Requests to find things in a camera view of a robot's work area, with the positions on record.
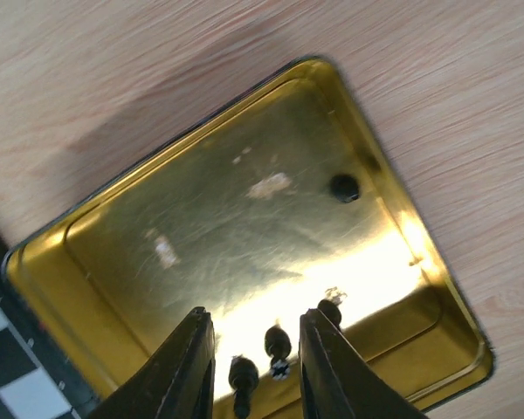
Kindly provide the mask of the gold metal tin tray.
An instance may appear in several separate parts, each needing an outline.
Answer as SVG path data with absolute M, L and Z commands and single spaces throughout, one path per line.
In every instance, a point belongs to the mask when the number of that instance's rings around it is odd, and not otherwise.
M 341 203 L 334 175 L 360 197 Z M 299 418 L 266 331 L 292 343 L 322 299 L 372 370 L 418 409 L 487 380 L 494 356 L 337 67 L 295 60 L 14 247 L 3 277 L 90 386 L 111 395 L 194 307 L 215 332 L 214 415 L 234 357 L 255 418 Z

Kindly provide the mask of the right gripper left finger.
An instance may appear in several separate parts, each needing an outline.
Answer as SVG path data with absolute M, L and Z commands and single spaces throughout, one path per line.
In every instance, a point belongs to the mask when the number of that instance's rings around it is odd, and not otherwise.
M 143 367 L 91 418 L 210 418 L 215 378 L 210 313 L 193 308 Z

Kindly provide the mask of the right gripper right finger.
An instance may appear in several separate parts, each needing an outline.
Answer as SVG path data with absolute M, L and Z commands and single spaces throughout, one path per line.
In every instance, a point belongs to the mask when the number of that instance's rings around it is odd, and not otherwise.
M 425 418 L 379 378 L 325 314 L 300 316 L 300 392 L 305 418 Z

